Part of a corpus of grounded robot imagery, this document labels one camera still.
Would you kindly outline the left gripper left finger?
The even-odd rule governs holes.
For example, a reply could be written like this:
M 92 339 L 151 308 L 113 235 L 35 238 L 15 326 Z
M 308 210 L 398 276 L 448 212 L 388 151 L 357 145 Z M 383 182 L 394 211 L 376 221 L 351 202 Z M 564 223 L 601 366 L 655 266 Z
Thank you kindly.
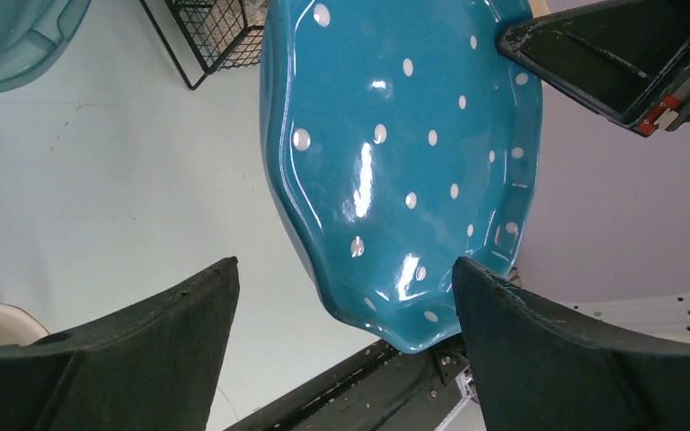
M 157 295 L 0 347 L 0 430 L 203 430 L 240 294 L 221 259 Z

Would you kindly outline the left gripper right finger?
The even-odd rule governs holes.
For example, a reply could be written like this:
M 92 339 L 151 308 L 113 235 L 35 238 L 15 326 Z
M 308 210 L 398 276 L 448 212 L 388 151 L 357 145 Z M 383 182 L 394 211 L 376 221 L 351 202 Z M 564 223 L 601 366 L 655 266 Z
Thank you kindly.
M 465 351 L 490 430 L 690 430 L 690 344 L 600 321 L 461 257 Z

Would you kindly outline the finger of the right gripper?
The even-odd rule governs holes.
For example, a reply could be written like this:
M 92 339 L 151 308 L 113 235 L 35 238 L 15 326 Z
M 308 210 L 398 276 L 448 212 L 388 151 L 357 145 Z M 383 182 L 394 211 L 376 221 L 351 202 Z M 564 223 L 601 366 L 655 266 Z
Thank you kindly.
M 649 137 L 690 123 L 690 1 L 599 1 L 509 25 L 499 53 Z

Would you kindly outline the blue polka dot plate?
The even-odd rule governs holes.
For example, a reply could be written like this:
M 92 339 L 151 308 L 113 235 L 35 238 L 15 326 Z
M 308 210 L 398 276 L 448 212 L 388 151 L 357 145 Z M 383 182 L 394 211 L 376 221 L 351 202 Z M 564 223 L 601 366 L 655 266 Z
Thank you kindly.
M 540 80 L 496 40 L 527 1 L 272 1 L 264 170 L 325 310 L 418 353 L 461 330 L 452 267 L 505 276 L 535 194 Z

